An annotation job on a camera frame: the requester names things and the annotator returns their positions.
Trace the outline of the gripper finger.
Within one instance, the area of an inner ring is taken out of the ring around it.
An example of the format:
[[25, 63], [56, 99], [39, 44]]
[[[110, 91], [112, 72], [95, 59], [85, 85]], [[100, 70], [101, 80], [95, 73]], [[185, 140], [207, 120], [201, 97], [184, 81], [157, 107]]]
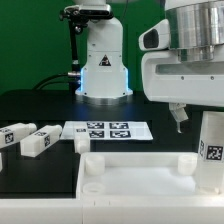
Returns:
[[184, 103], [170, 103], [169, 111], [171, 112], [177, 125], [177, 132], [183, 133], [186, 124], [188, 123], [188, 116], [185, 112], [186, 105]]

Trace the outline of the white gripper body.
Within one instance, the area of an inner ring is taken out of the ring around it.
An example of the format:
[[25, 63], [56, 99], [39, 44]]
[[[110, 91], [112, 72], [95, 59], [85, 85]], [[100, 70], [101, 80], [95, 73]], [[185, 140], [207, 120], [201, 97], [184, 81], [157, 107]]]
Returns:
[[167, 19], [139, 37], [143, 90], [150, 101], [224, 107], [224, 44], [211, 61], [180, 62]]

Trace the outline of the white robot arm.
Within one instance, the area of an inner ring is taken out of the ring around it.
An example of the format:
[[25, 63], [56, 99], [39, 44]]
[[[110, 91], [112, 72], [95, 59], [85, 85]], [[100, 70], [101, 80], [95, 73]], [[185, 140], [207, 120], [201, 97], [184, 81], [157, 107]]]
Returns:
[[[87, 63], [77, 94], [94, 103], [131, 93], [122, 63], [123, 28], [110, 18], [111, 0], [73, 0], [87, 18]], [[165, 18], [140, 35], [143, 90], [167, 102], [177, 123], [187, 104], [224, 107], [224, 0], [166, 0]]]

